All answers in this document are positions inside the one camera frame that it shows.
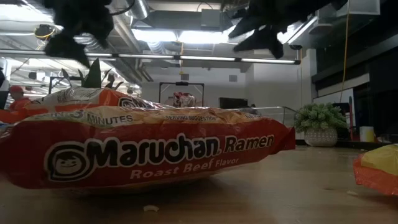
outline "potted plant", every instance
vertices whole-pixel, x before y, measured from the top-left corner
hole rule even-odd
[[[295,128],[304,132],[304,140],[310,146],[332,147],[337,143],[336,128],[346,128],[346,118],[341,109],[329,104],[310,104],[295,115]]]

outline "wooden table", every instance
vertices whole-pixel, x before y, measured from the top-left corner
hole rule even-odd
[[[0,183],[0,223],[398,223],[398,197],[354,182],[354,149],[300,147],[145,194],[68,197]],[[160,210],[143,212],[145,205]]]

